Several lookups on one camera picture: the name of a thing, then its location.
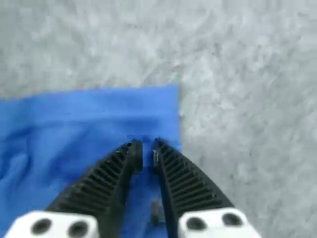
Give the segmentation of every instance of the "blue towel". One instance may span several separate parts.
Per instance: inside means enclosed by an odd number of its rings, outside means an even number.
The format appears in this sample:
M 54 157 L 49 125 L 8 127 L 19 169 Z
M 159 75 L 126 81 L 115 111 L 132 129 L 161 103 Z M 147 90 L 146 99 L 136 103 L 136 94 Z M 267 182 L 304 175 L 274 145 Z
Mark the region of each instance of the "blue towel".
M 149 172 L 158 136 L 180 149 L 177 85 L 0 100 L 0 237 L 17 216 L 44 209 L 88 166 L 135 138 L 144 170 L 131 181 L 121 237 L 165 238 L 164 227 L 148 224 L 159 197 Z

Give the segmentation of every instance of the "gray carpet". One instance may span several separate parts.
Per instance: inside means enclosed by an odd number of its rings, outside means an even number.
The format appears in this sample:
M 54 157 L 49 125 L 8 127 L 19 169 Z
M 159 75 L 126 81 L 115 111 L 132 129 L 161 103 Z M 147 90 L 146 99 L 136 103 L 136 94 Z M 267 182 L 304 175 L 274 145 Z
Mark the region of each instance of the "gray carpet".
M 0 96 L 178 82 L 185 155 L 263 237 L 315 237 L 317 6 L 255 2 L 2 0 Z

